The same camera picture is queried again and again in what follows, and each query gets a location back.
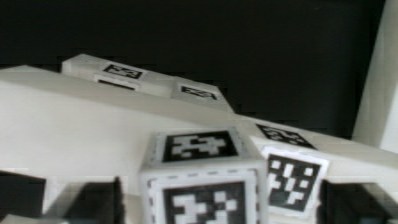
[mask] white box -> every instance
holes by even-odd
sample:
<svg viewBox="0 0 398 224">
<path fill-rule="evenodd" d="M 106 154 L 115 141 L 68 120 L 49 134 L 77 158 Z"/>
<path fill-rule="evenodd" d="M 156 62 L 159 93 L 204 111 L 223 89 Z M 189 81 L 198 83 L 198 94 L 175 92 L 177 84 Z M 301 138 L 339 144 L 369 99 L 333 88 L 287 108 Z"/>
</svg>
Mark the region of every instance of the white box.
<svg viewBox="0 0 398 224">
<path fill-rule="evenodd" d="M 267 223 L 266 165 L 234 128 L 157 133 L 152 141 L 140 170 L 145 223 Z"/>
</svg>

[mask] black background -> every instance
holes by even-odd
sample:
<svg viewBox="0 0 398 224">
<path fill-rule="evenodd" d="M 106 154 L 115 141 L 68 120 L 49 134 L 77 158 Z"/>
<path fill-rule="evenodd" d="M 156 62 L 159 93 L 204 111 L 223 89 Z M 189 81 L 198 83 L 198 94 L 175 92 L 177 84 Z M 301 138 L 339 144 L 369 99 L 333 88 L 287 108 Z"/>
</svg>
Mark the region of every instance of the black background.
<svg viewBox="0 0 398 224">
<path fill-rule="evenodd" d="M 218 85 L 236 113 L 349 137 L 383 0 L 3 0 L 0 67 L 79 53 Z"/>
</svg>

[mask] white border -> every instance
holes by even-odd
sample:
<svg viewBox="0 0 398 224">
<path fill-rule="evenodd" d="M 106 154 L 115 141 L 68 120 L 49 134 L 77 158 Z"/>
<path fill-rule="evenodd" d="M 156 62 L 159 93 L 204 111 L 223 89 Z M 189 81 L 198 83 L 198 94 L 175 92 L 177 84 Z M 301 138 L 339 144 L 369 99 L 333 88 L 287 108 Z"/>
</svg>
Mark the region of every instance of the white border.
<svg viewBox="0 0 398 224">
<path fill-rule="evenodd" d="M 205 184 L 225 184 L 232 182 L 244 183 L 244 223 L 257 223 L 259 220 L 259 193 L 255 191 L 257 185 L 257 173 L 253 169 L 244 170 L 221 170 L 204 173 L 186 173 L 184 176 L 168 176 L 154 178 L 147 181 L 147 200 L 150 209 L 150 223 L 164 223 L 164 207 L 163 207 L 163 189 L 179 187 L 195 187 Z"/>
<path fill-rule="evenodd" d="M 173 162 L 166 162 L 163 163 L 163 153 L 164 153 L 164 140 L 166 140 L 166 137 L 172 136 L 172 135 L 188 135 L 188 134 L 202 134 L 202 133 L 207 133 L 207 132 L 218 132 L 218 131 L 227 131 L 228 133 L 228 137 L 230 137 L 230 141 L 232 141 L 232 145 L 234 145 L 234 148 L 236 148 L 236 152 L 237 152 L 237 155 L 236 156 L 227 156 L 227 157 L 214 157 L 214 158 L 207 158 L 207 159 L 196 159 L 196 160 L 186 160 L 186 161 L 173 161 Z M 241 139 L 239 139 L 239 135 L 237 135 L 237 131 L 234 128 L 227 127 L 227 128 L 211 128 L 211 129 L 196 129 L 196 130 L 189 130 L 189 131 L 175 131 L 175 132 L 166 132 L 166 133 L 156 133 L 156 147 L 154 147 L 154 150 L 152 150 L 152 155 L 150 155 L 150 158 L 148 158 L 148 164 L 154 166 L 154 165 L 172 165 L 175 166 L 177 164 L 182 164 L 182 163 L 191 163 L 191 162 L 200 162 L 200 161 L 212 161 L 212 160 L 225 160 L 225 161 L 230 161 L 234 159 L 243 159 L 248 157 L 248 152 L 243 148 L 243 142 L 241 142 Z"/>
<path fill-rule="evenodd" d="M 330 162 L 328 162 L 328 160 L 324 160 L 324 159 L 321 159 L 321 158 L 317 158 L 314 156 L 299 154 L 298 151 L 292 152 L 292 151 L 276 149 L 276 148 L 273 148 L 269 146 L 264 146 L 262 150 L 260 150 L 260 155 L 264 156 L 266 161 L 267 161 L 269 154 L 276 155 L 280 157 L 285 157 L 285 158 L 289 158 L 292 160 L 299 160 L 299 161 L 303 161 L 307 163 L 314 163 L 314 164 L 319 165 L 319 172 L 317 172 L 317 177 L 315 177 L 315 180 L 314 180 L 312 192 L 310 192 L 310 195 L 308 195 L 308 198 L 307 198 L 307 204 L 305 204 L 303 212 L 267 205 L 269 206 L 267 207 L 269 208 L 267 209 L 269 212 L 273 212 L 276 214 L 282 214 L 283 216 L 294 216 L 298 218 L 307 218 L 308 214 L 310 214 L 310 210 L 312 210 L 312 208 L 315 206 L 317 193 L 319 193 L 319 184 L 321 184 L 321 179 L 324 178 L 324 175 L 326 175 L 326 168 L 328 168 L 328 163 Z"/>
</svg>

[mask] white surface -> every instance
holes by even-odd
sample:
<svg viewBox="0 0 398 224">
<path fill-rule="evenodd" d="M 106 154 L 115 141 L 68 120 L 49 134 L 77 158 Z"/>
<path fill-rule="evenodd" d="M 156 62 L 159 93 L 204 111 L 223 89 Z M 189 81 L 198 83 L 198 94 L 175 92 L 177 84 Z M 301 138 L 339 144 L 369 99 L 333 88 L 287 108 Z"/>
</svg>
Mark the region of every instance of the white surface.
<svg viewBox="0 0 398 224">
<path fill-rule="evenodd" d="M 353 140 L 398 153 L 398 1 L 387 0 Z"/>
<path fill-rule="evenodd" d="M 374 182 L 398 201 L 398 154 L 26 66 L 0 70 L 0 169 L 47 178 L 44 208 L 67 186 L 120 176 L 125 205 L 138 207 L 136 173 L 156 132 L 236 126 L 243 142 L 273 146 L 330 161 L 326 179 Z M 251 121 L 298 131 L 317 151 L 269 141 Z M 72 188 L 61 200 L 72 200 Z M 140 217 L 127 213 L 129 222 Z M 278 223 L 314 223 L 276 217 Z"/>
</svg>

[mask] stacked blocks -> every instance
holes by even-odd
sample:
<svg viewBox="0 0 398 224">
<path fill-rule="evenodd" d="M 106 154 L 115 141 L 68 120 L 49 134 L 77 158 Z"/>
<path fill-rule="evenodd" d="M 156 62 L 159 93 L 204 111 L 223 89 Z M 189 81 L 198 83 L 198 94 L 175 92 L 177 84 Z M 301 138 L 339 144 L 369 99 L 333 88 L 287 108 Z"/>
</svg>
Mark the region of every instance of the stacked blocks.
<svg viewBox="0 0 398 224">
<path fill-rule="evenodd" d="M 147 71 L 84 54 L 61 62 L 61 74 L 232 112 L 216 86 Z"/>
<path fill-rule="evenodd" d="M 140 170 L 145 223 L 266 223 L 266 166 L 234 128 L 159 133 Z"/>
</svg>

